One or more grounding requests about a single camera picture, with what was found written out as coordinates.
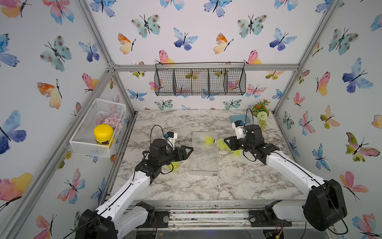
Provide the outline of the translucent plastic storage box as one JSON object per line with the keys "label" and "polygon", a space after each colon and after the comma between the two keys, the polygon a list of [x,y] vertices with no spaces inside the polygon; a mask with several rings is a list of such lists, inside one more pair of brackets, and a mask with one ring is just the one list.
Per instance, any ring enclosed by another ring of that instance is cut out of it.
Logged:
{"label": "translucent plastic storage box", "polygon": [[[215,139],[214,144],[206,145],[205,138],[210,136]],[[218,133],[194,131],[192,138],[192,152],[189,160],[189,170],[191,175],[218,176],[219,175],[219,155],[218,155]]]}

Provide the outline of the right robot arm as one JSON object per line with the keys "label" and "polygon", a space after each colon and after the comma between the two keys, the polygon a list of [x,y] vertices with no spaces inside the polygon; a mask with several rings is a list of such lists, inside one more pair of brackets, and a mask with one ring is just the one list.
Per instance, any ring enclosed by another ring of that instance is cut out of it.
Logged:
{"label": "right robot arm", "polygon": [[279,221],[302,221],[318,231],[326,231],[347,216],[347,208],[340,184],[325,180],[293,162],[272,143],[266,143],[257,124],[232,123],[236,135],[223,141],[232,151],[250,153],[255,160],[273,168],[293,183],[306,196],[304,202],[278,200],[265,207],[265,221],[272,225]]}

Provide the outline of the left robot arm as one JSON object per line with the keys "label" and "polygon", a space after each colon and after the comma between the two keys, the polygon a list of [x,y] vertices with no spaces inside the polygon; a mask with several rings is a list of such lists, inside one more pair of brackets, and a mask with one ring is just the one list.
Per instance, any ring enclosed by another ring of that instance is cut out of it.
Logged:
{"label": "left robot arm", "polygon": [[73,231],[77,239],[122,239],[142,225],[155,226],[155,208],[139,202],[127,212],[136,197],[157,178],[162,167],[187,160],[193,147],[181,145],[170,148],[170,141],[158,138],[143,151],[143,159],[132,176],[111,198],[95,210],[86,210]]}

